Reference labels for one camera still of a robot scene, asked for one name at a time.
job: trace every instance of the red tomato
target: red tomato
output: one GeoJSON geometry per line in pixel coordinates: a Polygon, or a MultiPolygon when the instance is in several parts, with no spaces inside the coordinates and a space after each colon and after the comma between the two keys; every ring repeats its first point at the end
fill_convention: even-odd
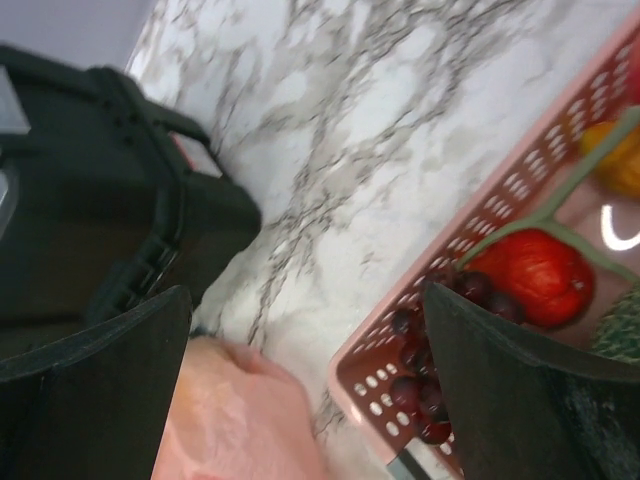
{"type": "Polygon", "coordinates": [[[491,277],[518,300],[527,321],[556,327],[576,318],[593,297],[594,274],[580,253],[538,229],[515,232],[475,257],[469,270],[491,277]]]}
{"type": "Polygon", "coordinates": [[[636,37],[629,54],[629,77],[627,88],[631,103],[640,104],[640,36],[636,37]]]}

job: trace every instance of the green textured fruit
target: green textured fruit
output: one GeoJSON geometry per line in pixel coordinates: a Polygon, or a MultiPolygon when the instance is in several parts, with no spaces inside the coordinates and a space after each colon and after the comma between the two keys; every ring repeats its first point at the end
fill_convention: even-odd
{"type": "Polygon", "coordinates": [[[635,284],[602,317],[593,336],[591,352],[640,365],[640,283],[635,284]]]}

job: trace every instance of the gray wall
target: gray wall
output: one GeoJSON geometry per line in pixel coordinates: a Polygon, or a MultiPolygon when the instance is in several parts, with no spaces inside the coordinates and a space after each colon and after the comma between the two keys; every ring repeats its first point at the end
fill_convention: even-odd
{"type": "Polygon", "coordinates": [[[0,40],[79,66],[125,67],[155,0],[0,0],[0,40]]]}

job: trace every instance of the bunch of grapes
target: bunch of grapes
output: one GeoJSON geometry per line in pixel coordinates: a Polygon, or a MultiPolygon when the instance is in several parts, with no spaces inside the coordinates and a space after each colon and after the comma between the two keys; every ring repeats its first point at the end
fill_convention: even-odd
{"type": "MultiPolygon", "coordinates": [[[[427,282],[440,283],[485,310],[515,324],[525,321],[524,308],[515,299],[493,288],[482,272],[455,272],[453,268],[431,272],[427,282]]],[[[441,445],[451,435],[449,415],[442,399],[438,372],[433,363],[420,306],[402,309],[391,320],[402,342],[400,363],[410,375],[396,377],[389,395],[409,418],[417,436],[428,445],[441,445]]]]}

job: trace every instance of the countertop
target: countertop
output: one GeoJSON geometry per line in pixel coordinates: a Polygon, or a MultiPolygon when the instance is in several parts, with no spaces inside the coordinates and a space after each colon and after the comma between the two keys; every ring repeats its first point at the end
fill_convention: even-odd
{"type": "Polygon", "coordinates": [[[302,381],[333,478],[388,475],[331,401],[329,359],[637,4],[156,6],[130,73],[206,127],[264,215],[194,323],[302,381]]]}

